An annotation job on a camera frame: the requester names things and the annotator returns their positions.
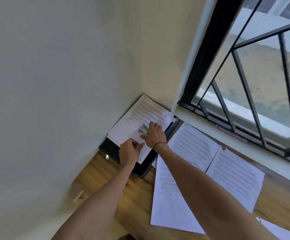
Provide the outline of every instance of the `paper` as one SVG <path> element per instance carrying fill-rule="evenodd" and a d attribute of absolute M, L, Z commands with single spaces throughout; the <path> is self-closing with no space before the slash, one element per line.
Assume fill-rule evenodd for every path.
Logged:
<path fill-rule="evenodd" d="M 256 217 L 257 220 L 263 224 L 264 227 L 266 227 L 272 234 L 274 234 L 278 239 L 280 240 L 290 240 L 290 231 L 287 231 L 284 228 L 281 228 L 279 226 L 276 226 L 273 223 L 270 223 L 268 221 L 265 221 L 261 218 Z"/>
<path fill-rule="evenodd" d="M 128 110 L 128 112 L 114 125 L 108 132 L 107 137 L 116 145 L 120 146 L 129 138 L 133 138 L 139 143 L 145 142 L 139 136 L 140 125 L 148 125 L 151 121 L 162 126 L 163 131 L 167 129 L 173 120 L 173 114 L 152 101 L 145 94 Z M 151 149 L 144 145 L 140 155 L 139 163 L 142 163 Z"/>
<path fill-rule="evenodd" d="M 232 194 L 252 213 L 264 173 L 229 150 L 219 150 L 206 174 Z"/>
<path fill-rule="evenodd" d="M 151 225 L 205 234 L 163 159 L 158 156 Z"/>
<path fill-rule="evenodd" d="M 179 127 L 168 146 L 204 172 L 220 148 L 215 141 L 187 123 Z M 160 156 L 157 158 L 151 225 L 205 234 Z"/>
<path fill-rule="evenodd" d="M 169 147 L 203 172 L 206 172 L 220 146 L 192 127 L 183 123 L 175 135 L 168 142 Z"/>

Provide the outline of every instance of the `hand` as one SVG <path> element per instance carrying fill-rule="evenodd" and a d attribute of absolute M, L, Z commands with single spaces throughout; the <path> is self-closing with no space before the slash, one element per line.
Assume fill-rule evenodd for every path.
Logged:
<path fill-rule="evenodd" d="M 134 167 L 144 145 L 145 143 L 139 144 L 137 141 L 133 140 L 133 138 L 129 138 L 121 144 L 121 148 L 119 149 L 121 165 Z"/>
<path fill-rule="evenodd" d="M 162 130 L 162 126 L 158 123 L 154 124 L 153 121 L 149 123 L 147 135 L 140 135 L 140 138 L 145 140 L 146 145 L 151 149 L 159 142 L 166 143 L 166 135 Z"/>

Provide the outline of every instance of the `wooden desk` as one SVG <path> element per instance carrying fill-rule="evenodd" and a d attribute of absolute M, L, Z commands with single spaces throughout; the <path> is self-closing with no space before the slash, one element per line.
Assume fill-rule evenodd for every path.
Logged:
<path fill-rule="evenodd" d="M 253 214 L 290 231 L 290 181 L 235 150 L 229 150 L 266 174 Z M 115 161 L 106 160 L 106 155 L 99 151 L 75 182 L 88 194 L 93 194 L 119 167 Z M 150 225 L 155 174 L 156 170 L 152 167 L 144 178 L 129 177 L 115 212 L 115 219 L 119 224 L 137 240 L 208 239 L 202 234 Z"/>

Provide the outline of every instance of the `forearm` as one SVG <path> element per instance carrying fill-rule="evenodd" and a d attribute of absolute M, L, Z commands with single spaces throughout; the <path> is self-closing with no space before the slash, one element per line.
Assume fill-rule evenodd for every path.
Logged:
<path fill-rule="evenodd" d="M 133 165 L 121 167 L 62 225 L 52 240 L 102 239 L 109 227 Z"/>
<path fill-rule="evenodd" d="M 155 150 L 165 161 L 176 184 L 211 239 L 276 239 L 230 193 L 204 172 L 173 153 L 166 144 Z"/>

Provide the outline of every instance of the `black binder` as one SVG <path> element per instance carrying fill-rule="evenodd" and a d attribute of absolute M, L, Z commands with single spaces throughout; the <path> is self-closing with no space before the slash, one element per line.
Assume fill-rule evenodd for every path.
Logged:
<path fill-rule="evenodd" d="M 171 137 L 174 130 L 176 129 L 179 120 L 176 116 L 174 116 L 175 121 L 170 123 L 170 125 L 165 130 L 165 135 L 167 140 Z M 99 149 L 102 150 L 104 153 L 106 153 L 108 156 L 110 156 L 112 159 L 114 159 L 117 163 L 120 164 L 119 160 L 119 146 L 117 146 L 114 142 L 112 142 L 110 139 L 106 138 L 105 141 L 99 146 Z M 136 163 L 133 171 L 131 172 L 132 175 L 135 177 L 144 177 L 150 170 L 150 167 L 157 158 L 157 153 L 154 150 L 151 150 L 145 160 L 142 164 Z"/>

